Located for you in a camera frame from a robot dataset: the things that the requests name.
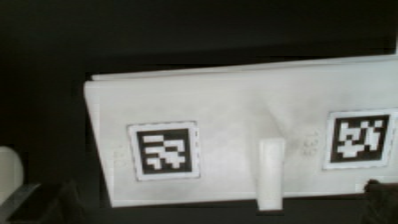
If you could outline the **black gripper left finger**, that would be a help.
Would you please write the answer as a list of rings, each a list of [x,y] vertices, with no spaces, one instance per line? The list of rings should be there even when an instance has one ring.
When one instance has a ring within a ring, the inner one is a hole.
[[[76,185],[30,183],[0,204],[0,224],[83,224]]]

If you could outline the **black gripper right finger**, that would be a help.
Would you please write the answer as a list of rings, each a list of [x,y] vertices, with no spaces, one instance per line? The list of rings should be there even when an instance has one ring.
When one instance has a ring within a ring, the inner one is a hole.
[[[374,179],[364,186],[365,212],[360,224],[398,224],[398,183]]]

